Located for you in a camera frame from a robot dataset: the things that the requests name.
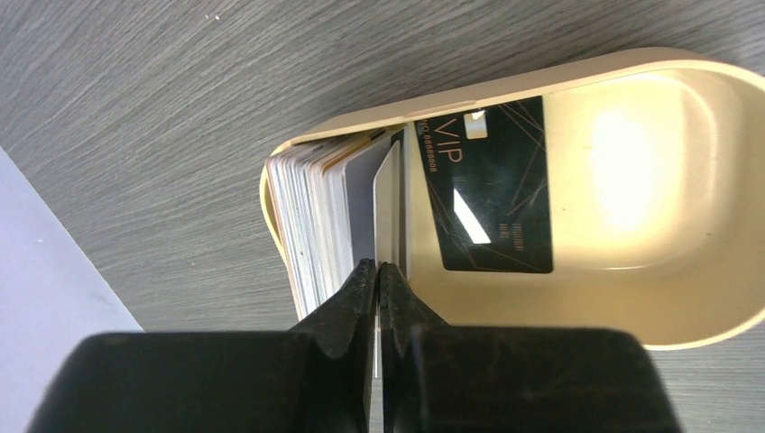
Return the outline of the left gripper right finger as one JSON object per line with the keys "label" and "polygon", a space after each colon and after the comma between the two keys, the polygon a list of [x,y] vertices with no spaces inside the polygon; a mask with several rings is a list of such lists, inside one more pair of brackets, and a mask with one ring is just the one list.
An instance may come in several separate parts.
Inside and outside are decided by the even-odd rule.
{"label": "left gripper right finger", "polygon": [[449,325],[378,271],[387,432],[678,432],[650,356],[605,328]]}

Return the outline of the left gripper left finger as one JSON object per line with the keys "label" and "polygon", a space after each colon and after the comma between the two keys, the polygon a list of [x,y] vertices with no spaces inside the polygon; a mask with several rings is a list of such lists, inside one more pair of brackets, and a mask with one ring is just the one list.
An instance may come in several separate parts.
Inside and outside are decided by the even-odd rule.
{"label": "left gripper left finger", "polygon": [[365,432],[376,265],[358,263],[286,331],[110,333],[84,339],[32,432]]}

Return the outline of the black card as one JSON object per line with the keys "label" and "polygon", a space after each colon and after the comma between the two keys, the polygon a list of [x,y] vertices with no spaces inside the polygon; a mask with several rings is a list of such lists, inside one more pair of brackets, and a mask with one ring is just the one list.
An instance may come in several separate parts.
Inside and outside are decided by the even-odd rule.
{"label": "black card", "polygon": [[542,97],[416,122],[443,266],[553,270]]}

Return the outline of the white magnetic stripe card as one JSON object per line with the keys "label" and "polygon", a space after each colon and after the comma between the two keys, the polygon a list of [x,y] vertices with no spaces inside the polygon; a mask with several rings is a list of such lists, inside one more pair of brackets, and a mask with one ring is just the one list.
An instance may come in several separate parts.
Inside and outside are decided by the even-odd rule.
{"label": "white magnetic stripe card", "polygon": [[401,141],[395,140],[373,179],[374,259],[401,264]]}

